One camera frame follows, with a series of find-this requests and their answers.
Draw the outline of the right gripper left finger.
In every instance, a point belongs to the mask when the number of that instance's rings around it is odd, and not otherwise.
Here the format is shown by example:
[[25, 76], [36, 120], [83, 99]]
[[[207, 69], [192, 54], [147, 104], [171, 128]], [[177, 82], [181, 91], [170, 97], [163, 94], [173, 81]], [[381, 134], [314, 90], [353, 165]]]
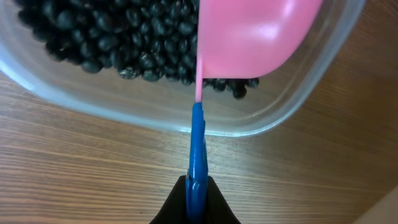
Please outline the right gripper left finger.
[[163, 206], [150, 224], [188, 224], [185, 179], [185, 175], [178, 178]]

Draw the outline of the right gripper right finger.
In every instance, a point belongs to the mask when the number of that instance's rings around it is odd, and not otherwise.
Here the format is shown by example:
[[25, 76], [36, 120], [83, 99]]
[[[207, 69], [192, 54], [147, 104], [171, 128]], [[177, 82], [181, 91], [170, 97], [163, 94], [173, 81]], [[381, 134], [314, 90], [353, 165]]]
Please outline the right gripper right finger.
[[206, 224], [240, 224], [214, 179], [208, 177], [208, 190], [205, 210]]

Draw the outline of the pink scoop blue handle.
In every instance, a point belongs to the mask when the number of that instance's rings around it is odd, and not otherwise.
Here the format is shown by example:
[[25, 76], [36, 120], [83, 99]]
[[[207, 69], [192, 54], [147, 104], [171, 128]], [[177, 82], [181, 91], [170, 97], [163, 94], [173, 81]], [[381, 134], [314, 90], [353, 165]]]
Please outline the pink scoop blue handle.
[[190, 223], [205, 213], [208, 166], [203, 79], [258, 78], [280, 67], [298, 48], [322, 0], [201, 0], [195, 104], [192, 110], [186, 208]]

